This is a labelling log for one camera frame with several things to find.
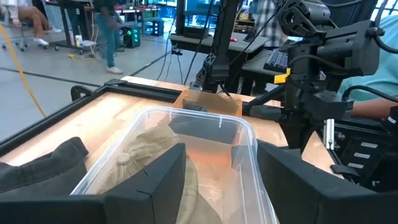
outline keyboard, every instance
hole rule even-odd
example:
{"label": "keyboard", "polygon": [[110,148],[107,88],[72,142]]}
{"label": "keyboard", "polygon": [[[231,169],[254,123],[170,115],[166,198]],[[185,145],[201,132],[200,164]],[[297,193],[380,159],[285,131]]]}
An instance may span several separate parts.
{"label": "keyboard", "polygon": [[285,73],[287,68],[287,53],[273,50],[266,63],[264,69],[275,72]]}

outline shoe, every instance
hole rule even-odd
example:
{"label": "shoe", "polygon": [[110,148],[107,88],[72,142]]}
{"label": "shoe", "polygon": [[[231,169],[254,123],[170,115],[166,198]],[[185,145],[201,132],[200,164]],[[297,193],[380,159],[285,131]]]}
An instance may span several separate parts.
{"label": "shoe", "polygon": [[47,33],[53,33],[53,34],[58,34],[61,32],[62,32],[62,30],[54,28],[54,27],[47,31]]}
{"label": "shoe", "polygon": [[33,38],[33,41],[41,46],[48,46],[49,43],[41,38]]}
{"label": "shoe", "polygon": [[118,69],[118,68],[116,68],[115,66],[107,68],[106,71],[109,72],[109,73],[115,74],[115,75],[123,74],[123,71]]}

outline gray floor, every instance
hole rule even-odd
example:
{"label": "gray floor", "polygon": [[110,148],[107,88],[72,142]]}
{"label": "gray floor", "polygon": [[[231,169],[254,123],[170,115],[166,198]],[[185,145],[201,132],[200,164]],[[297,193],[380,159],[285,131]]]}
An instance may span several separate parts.
{"label": "gray floor", "polygon": [[[10,39],[18,38],[20,34],[6,29]],[[27,32],[28,39],[32,39],[31,31]],[[63,34],[47,35],[48,41],[64,39]],[[116,65],[124,71],[124,75],[135,75],[142,78],[156,79],[164,63],[166,48],[165,37],[145,36],[141,46],[136,49],[126,49],[115,58]],[[29,42],[26,52],[14,47],[19,64],[25,72],[26,79],[46,114],[51,114],[63,106],[71,103],[70,88],[73,85],[86,85],[96,88],[112,78],[124,75],[112,75],[105,71],[102,60],[76,61],[68,58],[77,52],[60,49],[56,52],[53,47],[44,50]],[[183,78],[187,75],[193,52],[183,51],[180,56]],[[196,73],[203,64],[205,55],[198,54],[187,80],[189,84],[195,79]],[[166,58],[165,66],[159,80],[172,83],[181,82],[181,72],[177,56]],[[37,122],[42,117],[31,100],[19,77],[17,68],[12,60],[10,51],[0,51],[0,141],[10,135]]]}

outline cap button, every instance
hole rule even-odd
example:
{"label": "cap button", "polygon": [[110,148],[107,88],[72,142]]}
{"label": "cap button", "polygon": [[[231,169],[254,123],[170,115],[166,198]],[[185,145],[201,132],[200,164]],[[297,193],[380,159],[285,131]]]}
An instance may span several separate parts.
{"label": "cap button", "polygon": [[130,161],[130,155],[126,152],[118,155],[118,157],[116,158],[116,162],[119,165],[125,165]]}

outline wooden table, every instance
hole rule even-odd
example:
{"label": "wooden table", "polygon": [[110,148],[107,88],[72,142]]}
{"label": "wooden table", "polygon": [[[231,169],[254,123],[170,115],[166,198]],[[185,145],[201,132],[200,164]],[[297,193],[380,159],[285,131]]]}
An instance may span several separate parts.
{"label": "wooden table", "polygon": [[[158,82],[137,77],[124,77],[123,80],[174,90],[186,90],[188,88],[174,83]],[[251,96],[234,96],[243,101],[252,99]],[[271,101],[268,105],[279,106],[280,103]],[[61,122],[6,154],[0,158],[0,162],[20,166],[53,151],[67,139],[78,136],[90,152],[86,160],[86,166],[89,169],[99,156],[119,137],[120,132],[131,122],[131,119],[148,106],[172,106],[172,104],[117,93],[105,93]],[[287,145],[285,136],[277,123],[247,116],[243,118],[252,124],[258,139],[277,146]],[[330,165],[334,164],[333,159],[316,133],[311,136],[302,157],[316,167],[332,173]]]}

